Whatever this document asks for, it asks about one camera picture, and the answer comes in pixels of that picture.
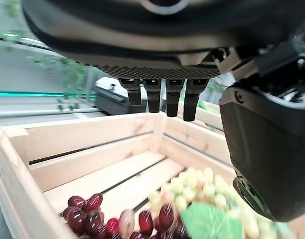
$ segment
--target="dark red grape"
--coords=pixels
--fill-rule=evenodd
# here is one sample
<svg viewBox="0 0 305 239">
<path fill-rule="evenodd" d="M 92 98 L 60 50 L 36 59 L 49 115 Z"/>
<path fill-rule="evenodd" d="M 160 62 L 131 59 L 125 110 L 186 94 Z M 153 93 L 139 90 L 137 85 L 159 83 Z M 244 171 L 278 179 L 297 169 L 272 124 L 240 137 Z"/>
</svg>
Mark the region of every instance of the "dark red grape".
<svg viewBox="0 0 305 239">
<path fill-rule="evenodd" d="M 85 210 L 86 201 L 79 196 L 72 196 L 67 201 L 68 206 L 78 207 Z"/>
<path fill-rule="evenodd" d="M 173 233 L 166 233 L 165 239 L 174 239 Z"/>
<path fill-rule="evenodd" d="M 153 219 L 151 213 L 142 211 L 139 213 L 139 226 L 144 236 L 150 237 L 153 233 Z"/>
<path fill-rule="evenodd" d="M 160 226 L 160 221 L 159 221 L 159 217 L 156 217 L 153 220 L 153 227 L 158 231 L 158 232 L 163 232 L 164 230 L 161 228 Z"/>
<path fill-rule="evenodd" d="M 173 231 L 173 235 L 175 239 L 189 239 L 189 235 L 183 224 L 177 225 Z"/>
<path fill-rule="evenodd" d="M 85 232 L 93 235 L 97 233 L 97 229 L 100 225 L 103 224 L 103 221 L 100 217 L 100 214 L 96 210 L 92 210 L 88 213 L 85 221 Z"/>
<path fill-rule="evenodd" d="M 133 232 L 129 239 L 144 239 L 145 236 L 139 232 Z"/>
<path fill-rule="evenodd" d="M 91 210 L 97 210 L 103 201 L 103 195 L 101 193 L 96 193 L 90 199 L 88 199 L 85 211 L 88 213 Z"/>
<path fill-rule="evenodd" d="M 69 213 L 70 211 L 72 211 L 73 209 L 79 209 L 79 210 L 81 210 L 80 208 L 78 208 L 78 207 L 73 207 L 73 206 L 69 206 L 69 207 L 65 208 L 65 210 L 63 211 L 63 218 L 64 218 L 65 220 L 67 220 L 67 215 L 68 215 L 68 213 Z"/>
<path fill-rule="evenodd" d="M 96 228 L 96 233 L 91 234 L 91 236 L 93 236 L 95 239 L 108 239 L 109 232 L 105 225 L 99 225 L 99 227 Z"/>
<path fill-rule="evenodd" d="M 118 227 L 118 219 L 117 218 L 110 218 L 107 221 L 107 228 L 110 234 L 113 234 L 115 232 L 119 232 L 119 227 Z"/>
<path fill-rule="evenodd" d="M 82 235 L 81 237 L 78 237 L 77 239 L 92 239 L 89 235 Z"/>
<path fill-rule="evenodd" d="M 122 236 L 119 232 L 115 232 L 111 235 L 111 239 L 122 239 Z"/>
<path fill-rule="evenodd" d="M 80 209 L 73 209 L 67 215 L 68 226 L 78 236 L 84 234 L 86 214 Z"/>
<path fill-rule="evenodd" d="M 159 222 L 161 228 L 167 230 L 173 223 L 173 210 L 169 204 L 163 205 L 159 213 Z"/>
</svg>

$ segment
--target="green leaf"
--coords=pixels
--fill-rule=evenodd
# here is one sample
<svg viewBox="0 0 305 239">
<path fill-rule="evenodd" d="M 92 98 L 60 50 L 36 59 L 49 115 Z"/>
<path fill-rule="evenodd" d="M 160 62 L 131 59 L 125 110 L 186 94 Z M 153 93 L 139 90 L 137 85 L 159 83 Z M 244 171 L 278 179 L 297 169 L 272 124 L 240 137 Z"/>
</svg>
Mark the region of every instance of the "green leaf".
<svg viewBox="0 0 305 239">
<path fill-rule="evenodd" d="M 62 106 L 62 105 L 58 105 L 57 108 L 58 108 L 60 111 L 63 111 L 63 106 Z"/>
<path fill-rule="evenodd" d="M 191 239 L 242 239 L 244 235 L 240 222 L 212 205 L 193 202 L 180 217 Z"/>
</svg>

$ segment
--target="gray floor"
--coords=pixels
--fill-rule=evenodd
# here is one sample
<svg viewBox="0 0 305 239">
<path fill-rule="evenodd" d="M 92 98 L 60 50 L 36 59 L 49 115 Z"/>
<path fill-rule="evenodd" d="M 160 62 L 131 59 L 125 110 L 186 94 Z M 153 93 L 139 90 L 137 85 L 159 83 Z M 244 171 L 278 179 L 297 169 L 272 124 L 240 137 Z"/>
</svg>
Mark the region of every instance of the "gray floor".
<svg viewBox="0 0 305 239">
<path fill-rule="evenodd" d="M 32 110 L 55 110 L 57 101 L 55 97 L 0 97 L 0 113 L 5 111 L 32 111 Z M 81 104 L 81 108 L 91 108 L 90 105 Z M 0 118 L 0 125 L 13 125 L 34 122 L 46 122 L 56 120 L 69 120 L 80 118 L 101 117 L 105 114 L 96 113 L 73 113 L 65 115 L 33 116 Z M 11 239 L 11 235 L 0 210 L 0 239 Z"/>
</svg>

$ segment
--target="plastic fruit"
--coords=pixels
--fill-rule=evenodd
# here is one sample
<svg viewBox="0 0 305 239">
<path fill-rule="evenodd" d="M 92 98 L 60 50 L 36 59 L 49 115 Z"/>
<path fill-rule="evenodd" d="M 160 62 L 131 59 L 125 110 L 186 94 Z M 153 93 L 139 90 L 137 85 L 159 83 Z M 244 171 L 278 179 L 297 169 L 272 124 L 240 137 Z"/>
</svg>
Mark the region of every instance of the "plastic fruit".
<svg viewBox="0 0 305 239">
<path fill-rule="evenodd" d="M 171 184 L 170 183 L 164 183 L 161 186 L 162 192 L 171 192 Z"/>
<path fill-rule="evenodd" d="M 179 178 L 172 178 L 170 184 L 173 193 L 178 194 L 183 191 L 183 182 Z"/>
<path fill-rule="evenodd" d="M 96 228 L 96 231 L 94 230 L 94 234 L 91 236 L 95 239 L 108 239 L 109 233 L 107 227 L 105 225 L 99 225 L 99 227 Z"/>
<path fill-rule="evenodd" d="M 100 214 L 96 210 L 88 213 L 85 222 L 85 232 L 90 235 L 96 235 L 100 225 L 103 224 Z"/>
<path fill-rule="evenodd" d="M 183 196 L 177 196 L 174 200 L 174 204 L 180 212 L 187 209 L 187 202 Z"/>
<path fill-rule="evenodd" d="M 169 204 L 163 205 L 159 213 L 159 221 L 161 228 L 167 230 L 173 223 L 173 210 Z"/>
<path fill-rule="evenodd" d="M 67 205 L 85 210 L 86 201 L 80 196 L 72 196 L 68 199 Z"/>
<path fill-rule="evenodd" d="M 122 236 L 119 232 L 115 232 L 111 235 L 111 239 L 122 239 Z"/>
<path fill-rule="evenodd" d="M 161 195 L 161 200 L 164 203 L 171 204 L 174 201 L 174 194 L 173 192 L 163 192 Z"/>
<path fill-rule="evenodd" d="M 213 182 L 213 172 L 211 168 L 206 168 L 203 172 L 205 178 L 208 180 L 208 182 Z"/>
<path fill-rule="evenodd" d="M 118 219 L 117 218 L 110 218 L 107 223 L 106 223 L 106 226 L 107 226 L 107 229 L 108 229 L 108 232 L 109 234 L 113 234 L 115 232 L 119 232 L 119 226 L 118 226 Z"/>
<path fill-rule="evenodd" d="M 173 235 L 176 239 L 189 239 L 188 233 L 183 224 L 178 224 L 178 226 L 173 231 Z"/>
<path fill-rule="evenodd" d="M 212 184 L 209 184 L 205 185 L 202 191 L 205 197 L 212 198 L 215 194 L 216 189 Z"/>
<path fill-rule="evenodd" d="M 79 210 L 81 210 L 80 208 L 74 207 L 74 206 L 69 206 L 69 207 L 65 208 L 65 210 L 63 211 L 63 218 L 64 218 L 65 220 L 67 220 L 67 215 L 68 215 L 68 213 L 69 213 L 70 211 L 72 211 L 73 209 L 79 209 Z"/>
<path fill-rule="evenodd" d="M 141 233 L 144 236 L 150 237 L 153 233 L 153 219 L 151 213 L 148 211 L 142 211 L 139 213 L 139 226 Z"/>
<path fill-rule="evenodd" d="M 128 239 L 134 231 L 135 218 L 133 210 L 124 210 L 119 217 L 119 232 L 123 239 Z"/>
<path fill-rule="evenodd" d="M 91 196 L 86 204 L 85 211 L 88 213 L 91 210 L 97 210 L 103 201 L 103 195 L 101 193 L 96 193 Z"/>
<path fill-rule="evenodd" d="M 73 209 L 67 215 L 68 226 L 78 236 L 84 234 L 86 214 L 81 209 Z"/>
<path fill-rule="evenodd" d="M 195 198 L 196 193 L 192 191 L 191 188 L 185 187 L 182 191 L 182 196 L 185 198 L 187 202 L 192 202 L 192 200 Z"/>
</svg>

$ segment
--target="artificial grape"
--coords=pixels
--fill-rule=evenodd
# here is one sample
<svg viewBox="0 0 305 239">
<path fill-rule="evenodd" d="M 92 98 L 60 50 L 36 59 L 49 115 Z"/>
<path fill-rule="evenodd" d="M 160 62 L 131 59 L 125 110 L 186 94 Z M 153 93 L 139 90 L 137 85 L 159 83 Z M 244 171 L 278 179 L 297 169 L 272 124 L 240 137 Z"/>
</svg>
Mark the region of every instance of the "artificial grape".
<svg viewBox="0 0 305 239">
<path fill-rule="evenodd" d="M 144 236 L 150 237 L 153 233 L 153 219 L 151 213 L 148 211 L 142 211 L 139 213 L 138 218 L 141 233 Z"/>
<path fill-rule="evenodd" d="M 202 191 L 205 197 L 212 198 L 215 194 L 216 189 L 212 184 L 209 184 L 204 186 Z"/>
<path fill-rule="evenodd" d="M 68 199 L 67 205 L 85 210 L 86 201 L 79 196 L 72 196 Z"/>
<path fill-rule="evenodd" d="M 144 239 L 144 238 L 145 238 L 144 235 L 138 232 L 133 232 L 129 237 L 129 239 Z"/>
<path fill-rule="evenodd" d="M 173 193 L 178 194 L 183 191 L 183 182 L 179 178 L 172 178 L 170 184 Z"/>
<path fill-rule="evenodd" d="M 114 232 L 110 238 L 111 239 L 122 239 L 122 236 L 119 232 Z"/>
<path fill-rule="evenodd" d="M 174 204 L 180 212 L 187 209 L 187 202 L 183 196 L 177 196 L 174 200 Z"/>
<path fill-rule="evenodd" d="M 100 214 L 96 210 L 92 210 L 88 213 L 86 217 L 85 232 L 90 235 L 96 235 L 97 229 L 102 224 L 103 221 L 100 217 Z"/>
<path fill-rule="evenodd" d="M 191 202 L 194 199 L 195 195 L 196 193 L 192 191 L 192 189 L 189 187 L 185 187 L 182 191 L 182 196 L 187 202 Z"/>
<path fill-rule="evenodd" d="M 214 202 L 216 206 L 220 209 L 225 209 L 227 207 L 227 199 L 221 194 L 218 194 L 214 197 Z"/>
<path fill-rule="evenodd" d="M 164 183 L 161 186 L 162 192 L 171 192 L 171 184 L 170 183 Z"/>
<path fill-rule="evenodd" d="M 81 237 L 78 237 L 77 239 L 91 239 L 89 235 L 82 235 Z"/>
<path fill-rule="evenodd" d="M 106 226 L 107 226 L 108 231 L 109 231 L 110 234 L 113 234 L 113 233 L 119 231 L 118 219 L 117 218 L 110 218 L 107 221 Z"/>
<path fill-rule="evenodd" d="M 167 230 L 173 223 L 173 210 L 169 204 L 163 205 L 159 213 L 160 226 Z"/>
<path fill-rule="evenodd" d="M 166 233 L 166 235 L 165 235 L 165 237 L 164 237 L 165 239 L 174 239 L 174 236 L 173 236 L 173 233 Z"/>
<path fill-rule="evenodd" d="M 85 211 L 88 213 L 91 210 L 97 210 L 103 201 L 103 195 L 101 193 L 96 193 L 90 199 L 88 199 L 85 206 Z"/>
<path fill-rule="evenodd" d="M 171 204 L 174 201 L 174 193 L 173 192 L 163 192 L 161 195 L 161 200 L 164 203 Z"/>
<path fill-rule="evenodd" d="M 213 182 L 213 172 L 211 168 L 206 168 L 204 170 L 204 176 L 206 177 L 207 181 L 212 183 Z"/>
<path fill-rule="evenodd" d="M 123 239 L 129 239 L 134 231 L 135 217 L 133 210 L 124 210 L 119 217 L 119 230 Z"/>
<path fill-rule="evenodd" d="M 99 211 L 97 210 L 97 212 L 99 213 L 99 216 L 101 217 L 101 221 L 102 221 L 102 224 L 104 223 L 104 219 L 105 219 L 105 215 L 102 211 Z"/>
<path fill-rule="evenodd" d="M 67 220 L 67 215 L 68 215 L 68 213 L 69 213 L 70 211 L 72 211 L 73 209 L 79 209 L 79 210 L 81 210 L 80 208 L 74 207 L 74 206 L 69 206 L 69 207 L 65 208 L 65 210 L 63 211 L 63 218 L 64 218 L 65 220 Z"/>
<path fill-rule="evenodd" d="M 86 214 L 81 209 L 73 209 L 67 215 L 68 226 L 78 236 L 84 234 Z"/>
<path fill-rule="evenodd" d="M 176 239 L 189 239 L 187 230 L 183 224 L 178 224 L 178 226 L 173 231 L 173 235 Z"/>
<path fill-rule="evenodd" d="M 99 225 L 99 227 L 96 228 L 96 232 L 92 234 L 92 236 L 95 239 L 108 239 L 109 232 L 107 230 L 107 227 L 105 225 Z"/>
<path fill-rule="evenodd" d="M 159 221 L 159 217 L 156 217 L 153 220 L 153 227 L 158 231 L 158 232 L 163 232 L 164 230 L 161 228 L 160 226 L 160 221 Z"/>
</svg>

